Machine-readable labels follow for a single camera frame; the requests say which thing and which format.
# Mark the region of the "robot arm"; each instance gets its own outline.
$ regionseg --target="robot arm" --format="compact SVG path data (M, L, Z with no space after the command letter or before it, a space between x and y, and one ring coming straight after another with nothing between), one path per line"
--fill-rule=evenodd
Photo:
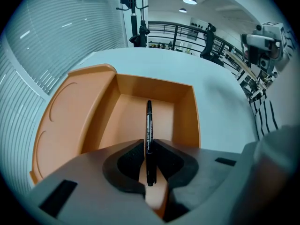
M252 34L242 34L241 46L245 59L273 76L276 76L274 68L282 71L295 49L292 39L286 36L283 24L279 22L259 24Z

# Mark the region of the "black pole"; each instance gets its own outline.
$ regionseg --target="black pole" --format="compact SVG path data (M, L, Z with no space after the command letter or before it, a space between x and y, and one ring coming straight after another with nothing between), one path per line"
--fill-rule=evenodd
M176 37L177 37L177 31L178 31L178 26L176 25L176 27L175 27L175 33L174 33L173 46L172 46L172 50L173 50L173 51L174 51L174 49L175 49L175 43L176 43Z
M131 0L131 28L132 28L132 36L137 35L137 20L136 20L136 13L135 13L135 0Z
M225 44L222 43L222 45L221 45L220 48L219 48L219 53L222 53L222 51L223 51L223 49L224 49L224 46L225 46Z
M144 17L144 9L142 9L142 19L144 20L145 17Z
M150 33L150 30L146 27L146 21L141 20L141 26L140 26L140 45L139 47L146 47L147 46L147 37Z

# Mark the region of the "window blind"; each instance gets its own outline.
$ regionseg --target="window blind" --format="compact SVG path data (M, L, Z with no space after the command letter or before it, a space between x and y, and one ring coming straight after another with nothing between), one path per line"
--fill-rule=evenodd
M5 33L29 76L47 93L91 52L127 47L120 0L23 0Z
M37 112L45 101L19 76L0 44L0 171L20 194L30 190L27 156Z

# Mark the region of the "white tabletop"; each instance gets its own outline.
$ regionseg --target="white tabletop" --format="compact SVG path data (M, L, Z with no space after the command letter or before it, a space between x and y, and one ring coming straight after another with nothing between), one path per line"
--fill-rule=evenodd
M257 140L254 115L234 75L213 62L182 52L121 48L94 53L73 69L108 63L118 73L193 85L201 148L241 153Z

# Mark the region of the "equipment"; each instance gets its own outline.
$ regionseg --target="equipment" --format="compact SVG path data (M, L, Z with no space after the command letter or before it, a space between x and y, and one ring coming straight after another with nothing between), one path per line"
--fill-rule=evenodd
M289 60L282 23L259 24L252 34L241 34L240 40L243 57L269 75L276 77L273 73L274 67L285 65Z
M36 185L24 207L42 224L225 224L251 171L256 143L242 154L166 140L154 144L168 181L164 221L144 201L138 182L143 140L77 156Z
M217 63L220 66L224 66L224 63L219 59L221 58L220 53L217 53L212 50L215 31L216 31L216 27L214 27L211 23L209 23L208 29L206 31L206 47L201 52L200 57L212 61L214 63Z
M134 47L146 47L147 46L147 39L146 35L150 33L149 29L146 27L146 22L143 20L144 18L144 9L148 7L148 5L144 7L137 7L136 0L120 0L122 4L125 4L128 9L122 9L117 7L117 10L121 11L128 11L131 9L131 28L132 28L132 37L129 39L131 43L134 44ZM137 20L136 20L136 13L135 8L141 11L141 26L140 26L140 34L137 33Z

